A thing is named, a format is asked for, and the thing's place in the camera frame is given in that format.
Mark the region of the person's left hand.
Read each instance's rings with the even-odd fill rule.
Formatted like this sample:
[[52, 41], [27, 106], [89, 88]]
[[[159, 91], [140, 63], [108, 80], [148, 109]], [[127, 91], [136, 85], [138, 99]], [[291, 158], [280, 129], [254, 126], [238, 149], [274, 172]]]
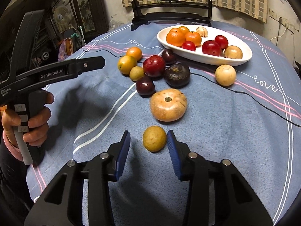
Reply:
[[[25, 133], [22, 137], [23, 141], [31, 146], [41, 146], [47, 139], [47, 132], [49, 130], [48, 120], [51, 117], [51, 111], [48, 107], [44, 108], [35, 116], [31, 117], [27, 124], [29, 132]], [[19, 115], [13, 110], [6, 109], [2, 116], [2, 126], [4, 128], [5, 137], [8, 144], [18, 148], [18, 144], [13, 131], [14, 127], [21, 125]]]

